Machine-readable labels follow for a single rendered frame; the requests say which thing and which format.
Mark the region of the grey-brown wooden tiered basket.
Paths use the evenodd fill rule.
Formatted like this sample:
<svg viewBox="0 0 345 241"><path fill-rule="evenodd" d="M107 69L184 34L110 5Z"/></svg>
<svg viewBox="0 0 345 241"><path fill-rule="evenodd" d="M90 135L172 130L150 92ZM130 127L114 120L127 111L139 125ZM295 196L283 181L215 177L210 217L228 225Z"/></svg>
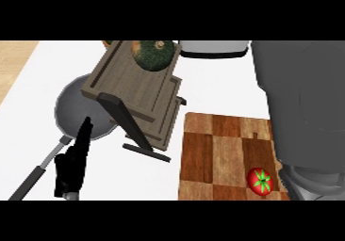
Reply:
<svg viewBox="0 0 345 241"><path fill-rule="evenodd" d="M173 76L181 45L173 45L170 66L160 72L145 71L132 56L132 41L116 40L81 86L84 97L98 101L111 122L126 131L136 146L123 147L166 162L179 107L187 100L178 96L182 79Z"/></svg>

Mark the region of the brown checkered wooden cutting board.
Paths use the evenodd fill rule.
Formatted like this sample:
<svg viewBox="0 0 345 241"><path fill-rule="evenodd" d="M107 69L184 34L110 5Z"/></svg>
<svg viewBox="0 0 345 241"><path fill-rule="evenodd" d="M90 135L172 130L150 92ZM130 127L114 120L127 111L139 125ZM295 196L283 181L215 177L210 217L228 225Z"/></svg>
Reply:
<svg viewBox="0 0 345 241"><path fill-rule="evenodd" d="M182 201L286 201L268 120L188 113L184 123L178 198ZM262 169L273 187L261 196L249 185Z"/></svg>

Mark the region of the green speckled squash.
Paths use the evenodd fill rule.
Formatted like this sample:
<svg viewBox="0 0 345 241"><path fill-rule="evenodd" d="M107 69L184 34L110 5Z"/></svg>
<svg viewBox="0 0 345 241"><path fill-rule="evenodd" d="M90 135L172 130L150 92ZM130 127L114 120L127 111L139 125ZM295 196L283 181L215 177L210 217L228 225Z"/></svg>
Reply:
<svg viewBox="0 0 345 241"><path fill-rule="evenodd" d="M173 42L170 40L135 40L130 44L130 52L139 67L150 72L158 72L173 61Z"/></svg>

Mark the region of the grey frying pan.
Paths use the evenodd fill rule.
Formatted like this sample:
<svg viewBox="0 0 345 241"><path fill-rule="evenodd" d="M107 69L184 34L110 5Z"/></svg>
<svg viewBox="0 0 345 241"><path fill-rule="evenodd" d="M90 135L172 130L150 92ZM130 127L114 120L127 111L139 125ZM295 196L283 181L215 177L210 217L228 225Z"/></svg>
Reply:
<svg viewBox="0 0 345 241"><path fill-rule="evenodd" d="M27 196L61 149L70 144L71 140L77 138L84 118L89 117L93 123L90 140L98 140L105 137L117 127L117 125L110 122L108 113L99 103L86 98L80 92L87 77L87 74L77 77L65 86L58 96L55 119L58 129L62 132L62 137L41 164L34 168L25 181L16 188L10 196L10 201L21 201Z"/></svg>

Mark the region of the white and black appliance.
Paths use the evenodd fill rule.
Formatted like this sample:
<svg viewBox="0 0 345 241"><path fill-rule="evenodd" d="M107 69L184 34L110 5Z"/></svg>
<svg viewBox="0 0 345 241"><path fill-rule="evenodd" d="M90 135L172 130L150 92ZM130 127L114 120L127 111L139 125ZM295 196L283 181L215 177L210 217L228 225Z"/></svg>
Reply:
<svg viewBox="0 0 345 241"><path fill-rule="evenodd" d="M190 58L234 58L247 53L247 40L181 40L181 55Z"/></svg>

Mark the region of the red vegetable with green stem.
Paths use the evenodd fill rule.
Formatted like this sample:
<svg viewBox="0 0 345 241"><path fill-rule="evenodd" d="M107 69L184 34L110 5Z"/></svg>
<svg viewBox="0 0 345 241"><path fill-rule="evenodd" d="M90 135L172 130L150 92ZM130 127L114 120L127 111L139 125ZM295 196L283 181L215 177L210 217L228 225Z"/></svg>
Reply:
<svg viewBox="0 0 345 241"><path fill-rule="evenodd" d="M247 186L256 195L265 197L271 193L274 183L273 177L265 169L253 168L252 170L249 170L246 181Z"/></svg>

